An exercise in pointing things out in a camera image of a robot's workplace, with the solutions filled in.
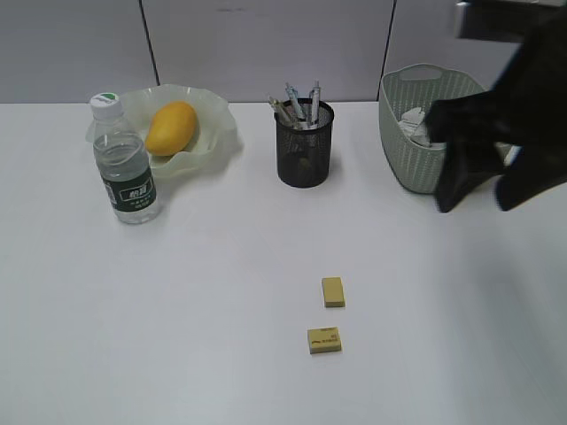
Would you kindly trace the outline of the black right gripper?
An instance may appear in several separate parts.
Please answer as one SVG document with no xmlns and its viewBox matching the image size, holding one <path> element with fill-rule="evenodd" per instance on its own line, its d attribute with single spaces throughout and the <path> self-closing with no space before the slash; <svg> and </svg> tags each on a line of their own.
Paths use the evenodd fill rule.
<svg viewBox="0 0 567 425">
<path fill-rule="evenodd" d="M 566 119 L 566 10 L 561 8 L 524 37 L 487 91 L 434 102 L 425 118 L 429 137 L 446 147 L 434 190 L 441 213 L 503 173 L 497 143 L 553 146 Z M 566 183 L 565 171 L 512 170 L 497 182 L 498 206 L 510 211 Z"/>
</svg>

